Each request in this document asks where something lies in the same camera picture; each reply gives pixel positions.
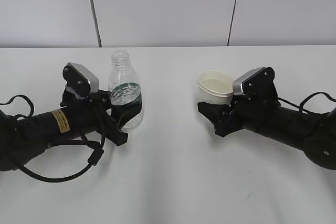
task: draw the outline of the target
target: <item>wire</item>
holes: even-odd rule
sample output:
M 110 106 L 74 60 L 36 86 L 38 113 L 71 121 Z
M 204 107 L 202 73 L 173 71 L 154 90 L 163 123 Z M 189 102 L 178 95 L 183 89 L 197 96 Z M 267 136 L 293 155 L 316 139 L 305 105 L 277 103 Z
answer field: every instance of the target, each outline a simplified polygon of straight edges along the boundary
M 287 100 L 285 100 L 285 99 L 283 99 L 283 98 L 278 97 L 278 100 L 279 100 L 279 101 L 282 101 L 282 102 L 285 102 L 285 103 L 287 103 L 287 104 L 289 104 L 289 105 L 291 105 L 291 106 L 293 106 L 293 107 L 295 107 L 295 108 L 297 108 L 297 109 L 300 109 L 300 106 L 298 106 L 298 105 L 296 105 L 296 104 L 294 104 L 294 103 L 292 103 L 292 102 L 289 102 L 289 101 L 287 101 Z M 306 109 L 302 109 L 302 111 L 305 111 L 306 113 L 308 113 L 308 114 L 310 114 L 310 115 L 317 115 L 317 114 L 318 114 L 318 113 L 314 113 L 314 112 L 311 112 L 311 111 L 306 110 Z
M 303 106 L 310 100 L 312 99 L 314 96 L 318 95 L 318 94 L 323 94 L 325 97 L 327 97 L 330 101 L 332 102 L 336 102 L 336 99 L 331 97 L 331 95 L 329 95 L 326 92 L 316 92 L 314 94 L 311 94 L 310 96 L 308 96 L 306 99 L 304 99 L 299 106 L 299 112 L 302 113 L 302 111 L 304 111 L 305 109 L 303 108 Z
M 32 101 L 26 97 L 25 95 L 16 95 L 14 97 L 12 97 L 8 102 L 6 103 L 0 103 L 0 105 L 8 105 L 8 104 L 11 104 L 14 99 L 16 97 L 21 97 L 23 98 L 30 106 L 30 113 L 28 116 L 25 116 L 25 115 L 16 115 L 14 116 L 14 122 L 16 122 L 16 120 L 19 118 L 19 117 L 24 117 L 24 118 L 30 118 L 33 114 L 34 114 L 34 104 L 32 103 Z M 104 144 L 105 144 L 105 136 L 106 136 L 106 131 L 105 131 L 105 124 L 103 122 L 103 119 L 101 118 L 101 115 L 99 113 L 99 111 L 93 107 L 93 110 L 95 112 L 95 114 L 97 115 L 98 117 L 98 120 L 99 120 L 99 123 L 100 123 L 100 126 L 101 126 L 101 140 L 100 140 L 100 145 L 99 145 L 99 149 L 103 150 L 103 147 L 104 147 Z M 23 132 L 21 132 L 17 126 L 15 126 L 15 128 L 17 129 L 17 131 L 19 132 L 19 134 L 23 135 L 24 138 L 27 138 Z M 79 176 L 83 175 L 85 172 L 87 172 L 92 166 L 93 166 L 93 163 L 89 163 L 86 167 L 84 167 L 84 169 L 82 169 L 81 171 L 79 171 L 78 173 L 76 174 L 73 174 L 71 176 L 67 176 L 67 177 L 63 177 L 63 178 L 49 178 L 49 177 L 45 177 L 45 176 L 42 176 L 42 175 L 39 175 L 39 174 L 36 174 L 34 173 L 32 170 L 28 169 L 27 167 L 25 167 L 24 165 L 22 165 L 20 162 L 18 162 L 16 160 L 16 158 L 13 157 L 13 155 L 11 153 L 6 153 L 7 156 L 8 156 L 8 159 L 19 169 L 21 170 L 23 173 L 25 173 L 26 175 L 34 178 L 34 179 L 37 179 L 39 181 L 42 181 L 42 182 L 48 182 L 48 183 L 61 183 L 61 182 L 66 182 L 66 181 L 70 181 L 70 180 L 73 180 L 75 178 L 78 178 Z

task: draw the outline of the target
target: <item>clear water bottle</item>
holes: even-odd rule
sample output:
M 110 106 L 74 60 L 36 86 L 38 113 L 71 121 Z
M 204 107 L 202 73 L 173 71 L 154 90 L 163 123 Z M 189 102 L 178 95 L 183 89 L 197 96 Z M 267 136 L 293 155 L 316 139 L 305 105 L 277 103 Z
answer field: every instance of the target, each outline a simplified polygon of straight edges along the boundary
M 124 50 L 112 54 L 109 95 L 114 106 L 141 104 L 141 112 L 129 120 L 123 129 L 135 127 L 141 122 L 143 110 L 139 77 L 131 65 L 129 54 Z

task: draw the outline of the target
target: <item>table surface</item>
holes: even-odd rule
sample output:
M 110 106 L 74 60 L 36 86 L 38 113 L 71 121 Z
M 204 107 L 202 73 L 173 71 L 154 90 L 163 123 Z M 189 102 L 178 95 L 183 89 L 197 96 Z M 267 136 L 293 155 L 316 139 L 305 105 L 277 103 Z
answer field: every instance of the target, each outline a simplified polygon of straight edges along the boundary
M 113 48 L 0 49 L 0 102 L 29 96 L 36 113 L 57 109 L 67 62 L 83 64 L 106 89 Z M 219 69 L 238 78 L 271 66 L 279 96 L 296 104 L 316 91 L 336 97 L 336 46 L 128 48 L 144 100 L 127 144 L 107 141 L 100 163 L 61 184 L 0 173 L 0 223 L 335 223 L 336 172 L 303 152 L 245 130 L 226 138 L 197 112 L 197 77 Z M 317 97 L 307 109 L 335 104 Z M 15 101 L 0 107 L 27 113 Z M 97 133 L 89 138 L 99 140 Z M 51 177 L 82 169 L 82 146 L 47 150 L 27 166 Z

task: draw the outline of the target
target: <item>yellow warning label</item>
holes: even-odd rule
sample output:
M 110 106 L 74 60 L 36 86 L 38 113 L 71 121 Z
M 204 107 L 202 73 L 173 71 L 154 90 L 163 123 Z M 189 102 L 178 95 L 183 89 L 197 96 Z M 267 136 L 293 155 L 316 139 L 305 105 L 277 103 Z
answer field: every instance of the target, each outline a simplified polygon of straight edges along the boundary
M 54 115 L 57 121 L 60 133 L 65 133 L 65 132 L 70 131 L 70 125 L 69 125 L 68 119 L 62 110 L 54 110 L 51 113 Z

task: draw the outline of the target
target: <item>white cup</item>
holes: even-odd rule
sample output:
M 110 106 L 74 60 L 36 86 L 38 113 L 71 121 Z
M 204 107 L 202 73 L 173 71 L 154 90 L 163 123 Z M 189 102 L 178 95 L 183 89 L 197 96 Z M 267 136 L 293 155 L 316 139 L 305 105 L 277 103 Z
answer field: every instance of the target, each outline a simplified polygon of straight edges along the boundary
M 230 105 L 233 97 L 233 77 L 219 70 L 205 70 L 198 78 L 199 98 L 210 104 Z

